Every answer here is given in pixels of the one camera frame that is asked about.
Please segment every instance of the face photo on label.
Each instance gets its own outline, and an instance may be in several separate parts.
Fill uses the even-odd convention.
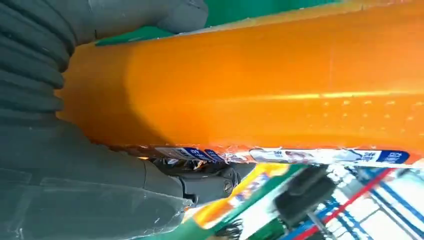
[[[239,154],[234,154],[234,153],[223,153],[223,154],[219,154],[219,156],[223,157],[225,159],[225,161],[227,162],[232,162],[232,163],[245,163],[247,162],[247,158],[245,158],[244,156],[241,156]]]
[[[284,151],[284,153],[290,158],[291,163],[307,164],[315,160],[312,154],[303,151]]]
[[[359,154],[352,149],[342,149],[337,151],[337,154],[333,156],[333,159],[336,161],[354,162],[361,160],[362,157],[362,154]]]
[[[249,153],[259,163],[292,163],[280,148],[257,148],[250,150]]]

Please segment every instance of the label sticker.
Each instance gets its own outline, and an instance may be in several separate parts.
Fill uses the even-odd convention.
[[[154,149],[171,159],[198,160],[183,147],[155,147]]]
[[[194,147],[184,147],[184,149],[189,152],[195,159],[203,161],[211,161],[212,159],[206,155],[206,153]]]
[[[227,163],[246,163],[247,162],[247,158],[245,156],[243,156],[243,154],[241,152],[238,153],[223,153],[222,154],[223,157],[225,158],[225,162]]]
[[[246,202],[246,200],[248,200],[256,190],[265,185],[268,180],[270,180],[270,177],[267,174],[262,173],[261,175],[257,176],[257,178],[255,178],[249,185],[247,185],[247,187],[242,192],[231,198],[228,203],[234,208],[237,208],[242,203]]]
[[[333,164],[337,162],[366,162],[402,164],[409,154],[396,150],[354,149],[284,149],[259,148],[250,150],[250,155],[262,163]]]
[[[215,151],[211,149],[204,150],[215,162],[225,162]]]

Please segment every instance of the green surface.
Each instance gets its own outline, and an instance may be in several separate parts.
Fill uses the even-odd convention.
[[[250,236],[249,240],[275,240],[283,236],[285,232],[283,224],[276,218]]]
[[[214,231],[218,231],[221,228],[223,228],[228,223],[231,223],[235,220],[237,220],[237,217],[244,212],[246,209],[250,208],[253,204],[255,204],[257,201],[265,197],[268,193],[270,193],[275,188],[279,187],[281,184],[289,180],[294,174],[296,174],[298,171],[304,169],[306,166],[301,164],[292,164],[290,165],[290,168],[288,169],[287,173],[282,176],[275,176],[271,178],[265,185],[263,185],[262,188],[257,190],[252,194],[252,196],[244,202],[242,205],[240,205],[238,208],[234,209],[228,216],[226,216],[220,223],[218,223],[215,227],[212,229]]]
[[[339,1],[340,0],[205,0],[209,6],[209,18],[206,27]],[[171,35],[172,34],[156,27],[143,27],[134,32],[102,40],[98,45],[102,46],[143,41],[169,37]]]

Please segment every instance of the orange plastic cover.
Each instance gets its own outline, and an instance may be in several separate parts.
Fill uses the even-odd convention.
[[[424,156],[424,1],[365,2],[378,4],[82,46],[59,116],[137,156],[410,167]]]

